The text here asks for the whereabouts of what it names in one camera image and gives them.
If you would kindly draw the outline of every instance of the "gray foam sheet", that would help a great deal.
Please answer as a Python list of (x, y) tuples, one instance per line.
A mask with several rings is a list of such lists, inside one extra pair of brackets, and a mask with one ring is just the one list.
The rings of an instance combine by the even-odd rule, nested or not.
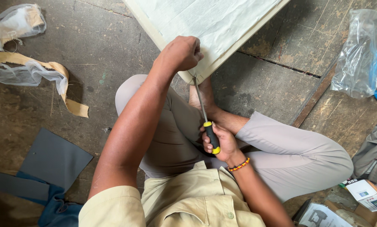
[(15, 196), (47, 201), (49, 198), (49, 187), (45, 183), (0, 173), (0, 191)]
[(92, 158), (75, 144), (41, 128), (19, 171), (67, 191)]

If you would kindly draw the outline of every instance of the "person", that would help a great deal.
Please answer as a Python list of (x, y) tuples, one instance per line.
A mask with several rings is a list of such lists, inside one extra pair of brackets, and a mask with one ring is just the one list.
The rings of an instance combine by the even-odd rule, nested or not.
[[(282, 202), (351, 175), (351, 159), (339, 144), (258, 112), (246, 118), (223, 111), (207, 78), (199, 89), (221, 147), (210, 157), (195, 87), (189, 103), (170, 87), (178, 71), (203, 57), (199, 39), (179, 36), (148, 75), (134, 75), (120, 86), (119, 117), (80, 211), (80, 227), (294, 226)], [(250, 147), (241, 151), (236, 141)], [(146, 173), (142, 198), (138, 167)]]

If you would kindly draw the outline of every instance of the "shirt sleeve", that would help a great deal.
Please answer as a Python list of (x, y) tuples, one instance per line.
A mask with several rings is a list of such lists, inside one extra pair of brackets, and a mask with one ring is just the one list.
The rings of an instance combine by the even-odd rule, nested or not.
[(79, 212), (80, 227), (145, 227), (144, 209), (138, 189), (117, 186), (90, 198)]

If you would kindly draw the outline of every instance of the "hand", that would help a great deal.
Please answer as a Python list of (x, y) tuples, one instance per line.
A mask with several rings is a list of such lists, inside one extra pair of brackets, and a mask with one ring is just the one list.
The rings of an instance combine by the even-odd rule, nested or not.
[(159, 54), (153, 66), (171, 70), (173, 75), (178, 71), (194, 68), (204, 58), (200, 52), (200, 40), (194, 36), (177, 36)]
[[(229, 167), (237, 166), (246, 161), (245, 155), (238, 148), (236, 139), (231, 132), (221, 126), (218, 126), (214, 122), (212, 122), (212, 130), (218, 137), (221, 147), (221, 152), (215, 155), (217, 159), (226, 162)], [(203, 132), (204, 150), (208, 153), (212, 153), (213, 147), (210, 143), (210, 138), (205, 132), (205, 128), (201, 127), (200, 131)]]

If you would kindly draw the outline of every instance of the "yellow and black handle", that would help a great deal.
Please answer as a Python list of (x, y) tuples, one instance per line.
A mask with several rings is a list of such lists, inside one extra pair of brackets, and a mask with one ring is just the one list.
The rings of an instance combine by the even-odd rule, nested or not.
[(211, 123), (211, 121), (205, 122), (204, 123), (204, 128), (206, 129), (207, 136), (211, 140), (211, 144), (212, 144), (212, 147), (213, 147), (212, 153), (213, 154), (218, 154), (219, 152), (221, 152), (221, 147), (219, 146), (218, 137), (216, 137), (214, 131), (212, 130), (212, 123)]

